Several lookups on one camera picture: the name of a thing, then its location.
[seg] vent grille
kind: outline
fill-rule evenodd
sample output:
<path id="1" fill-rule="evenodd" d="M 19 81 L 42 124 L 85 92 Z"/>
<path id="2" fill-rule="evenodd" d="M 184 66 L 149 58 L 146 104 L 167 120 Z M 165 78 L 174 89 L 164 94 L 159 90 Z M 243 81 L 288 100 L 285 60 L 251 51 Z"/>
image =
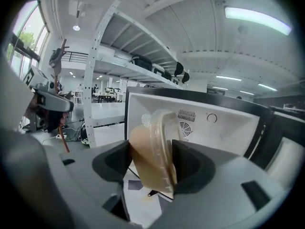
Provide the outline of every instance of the vent grille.
<path id="1" fill-rule="evenodd" d="M 183 133 L 183 137 L 186 137 L 192 133 L 192 129 L 191 129 L 190 125 L 187 124 L 186 122 L 180 122 L 180 127 L 181 127 L 181 130 Z"/>
<path id="2" fill-rule="evenodd" d="M 195 112 L 186 111 L 183 109 L 179 110 L 179 112 L 178 112 L 178 118 L 182 119 L 182 120 L 194 122 L 195 117 L 196 117 Z"/>

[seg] wooden stick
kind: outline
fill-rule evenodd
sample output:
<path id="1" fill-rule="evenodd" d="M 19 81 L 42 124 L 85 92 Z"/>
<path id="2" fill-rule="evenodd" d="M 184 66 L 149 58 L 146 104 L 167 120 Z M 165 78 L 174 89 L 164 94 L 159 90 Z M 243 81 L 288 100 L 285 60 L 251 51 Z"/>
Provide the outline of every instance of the wooden stick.
<path id="1" fill-rule="evenodd" d="M 63 42 L 62 42 L 62 45 L 61 45 L 61 49 L 62 49 L 62 50 L 65 48 L 66 41 L 67 41 L 67 39 L 64 39 Z M 58 80 L 58 76 L 56 75 L 56 76 L 54 77 L 54 84 L 55 84 L 55 92 L 56 92 L 56 94 L 58 94 L 57 80 Z M 59 132 L 59 134 L 61 135 L 61 139 L 62 139 L 63 145 L 64 145 L 65 148 L 66 148 L 67 153 L 69 153 L 70 150 L 69 150 L 69 148 L 68 148 L 68 145 L 67 145 L 67 142 L 66 142 L 66 140 L 65 140 L 65 137 L 64 137 L 64 135 L 63 135 L 63 133 L 62 133 L 62 128 L 61 128 L 61 126 L 58 127 L 58 132 Z"/>

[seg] fluorescent light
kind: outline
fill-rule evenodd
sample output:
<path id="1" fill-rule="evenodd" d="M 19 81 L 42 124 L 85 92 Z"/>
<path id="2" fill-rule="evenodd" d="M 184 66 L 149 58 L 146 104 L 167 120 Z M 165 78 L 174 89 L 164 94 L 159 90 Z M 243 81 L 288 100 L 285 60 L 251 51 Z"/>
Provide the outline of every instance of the fluorescent light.
<path id="1" fill-rule="evenodd" d="M 229 19 L 238 19 L 259 23 L 268 26 L 272 29 L 275 29 L 285 34 L 286 36 L 289 35 L 289 33 L 291 32 L 291 27 L 289 27 L 285 23 L 260 12 L 229 7 L 225 8 L 224 12 L 225 16 Z"/>
<path id="2" fill-rule="evenodd" d="M 78 26 L 78 25 L 74 25 L 73 26 L 73 30 L 75 30 L 75 31 L 79 31 L 81 28 Z"/>
<path id="3" fill-rule="evenodd" d="M 244 93 L 244 94 L 250 94 L 250 95 L 254 95 L 252 93 L 247 93 L 247 92 L 244 92 L 244 91 L 240 91 L 241 93 Z"/>
<path id="4" fill-rule="evenodd" d="M 232 77 L 227 77 L 227 76 L 216 76 L 216 78 L 223 78 L 223 79 L 228 79 L 228 80 L 235 80 L 235 81 L 241 81 L 241 79 L 237 79 L 237 78 L 232 78 Z"/>
<path id="5" fill-rule="evenodd" d="M 222 87 L 217 87 L 217 86 L 213 86 L 213 88 L 222 89 L 222 90 L 227 90 L 227 88 L 222 88 Z"/>
<path id="6" fill-rule="evenodd" d="M 277 91 L 276 89 L 274 89 L 274 88 L 272 88 L 272 87 L 270 87 L 270 86 L 266 86 L 266 85 L 263 85 L 263 84 L 260 84 L 260 83 L 259 83 L 259 86 L 268 88 L 268 89 L 270 89 L 270 90 L 272 90 L 272 91 Z"/>

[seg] ceiling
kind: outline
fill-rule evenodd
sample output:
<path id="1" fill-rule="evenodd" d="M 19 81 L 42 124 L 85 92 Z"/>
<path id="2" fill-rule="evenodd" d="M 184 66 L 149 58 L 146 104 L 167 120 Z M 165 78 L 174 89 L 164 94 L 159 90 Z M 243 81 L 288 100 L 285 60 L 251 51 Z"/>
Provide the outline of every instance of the ceiling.
<path id="1" fill-rule="evenodd" d="M 71 12 L 75 7 L 72 1 L 86 4 L 78 32 L 72 29 L 78 21 L 75 13 Z M 54 30 L 64 38 L 90 42 L 113 1 L 55 0 L 60 30 L 55 26 Z M 207 79 L 210 86 L 251 92 L 258 97 L 296 94 L 305 90 L 302 82 L 305 77 L 304 59 L 293 29 L 286 36 L 261 24 L 227 19 L 224 14 L 225 6 L 254 10 L 293 28 L 287 15 L 273 0 L 120 1 L 118 10 L 141 23 L 175 52 L 178 60 L 190 71 L 190 80 Z M 102 41 L 110 45 L 117 31 L 119 28 L 109 26 Z M 126 35 L 139 34 L 139 31 L 125 32 Z M 113 43 L 112 47 L 118 48 L 116 44 L 119 42 Z M 219 79 L 217 75 L 242 81 Z M 278 89 L 278 92 L 262 88 L 259 83 Z"/>

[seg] desk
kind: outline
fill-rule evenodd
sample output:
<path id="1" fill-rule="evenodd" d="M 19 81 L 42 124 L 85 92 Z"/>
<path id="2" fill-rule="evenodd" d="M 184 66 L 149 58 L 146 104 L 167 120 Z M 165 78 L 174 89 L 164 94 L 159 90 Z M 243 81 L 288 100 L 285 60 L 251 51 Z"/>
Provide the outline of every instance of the desk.
<path id="1" fill-rule="evenodd" d="M 110 99 L 110 102 L 111 102 L 111 98 L 115 98 L 116 99 L 116 95 L 106 95 L 106 94 L 97 94 L 97 93 L 95 93 L 95 94 L 93 94 L 94 96 L 97 96 L 98 98 L 99 98 L 99 100 L 98 100 L 98 102 L 100 103 L 100 102 L 102 102 L 102 97 L 105 97 L 106 98 L 106 100 L 107 100 L 107 102 L 109 102 L 109 99 Z"/>

